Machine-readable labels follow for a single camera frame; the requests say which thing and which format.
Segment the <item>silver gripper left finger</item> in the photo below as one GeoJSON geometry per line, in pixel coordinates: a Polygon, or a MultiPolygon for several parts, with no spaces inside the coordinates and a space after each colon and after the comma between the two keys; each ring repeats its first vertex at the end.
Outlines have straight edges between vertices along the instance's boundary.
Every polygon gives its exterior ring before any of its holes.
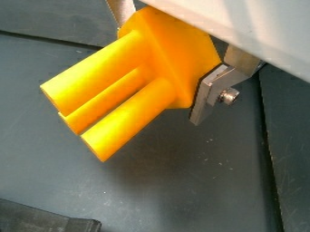
{"type": "Polygon", "coordinates": [[[119,27],[127,22],[137,12],[134,0],[106,0],[113,16],[119,27]]]}

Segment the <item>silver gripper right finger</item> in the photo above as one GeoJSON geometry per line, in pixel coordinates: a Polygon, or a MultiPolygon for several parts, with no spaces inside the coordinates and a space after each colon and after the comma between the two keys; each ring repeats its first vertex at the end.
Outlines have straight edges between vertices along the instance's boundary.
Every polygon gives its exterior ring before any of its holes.
{"type": "Polygon", "coordinates": [[[234,86],[250,79],[264,67],[264,61],[237,46],[226,49],[225,61],[202,77],[190,121],[199,125],[213,112],[218,102],[232,105],[240,97],[234,86]]]}

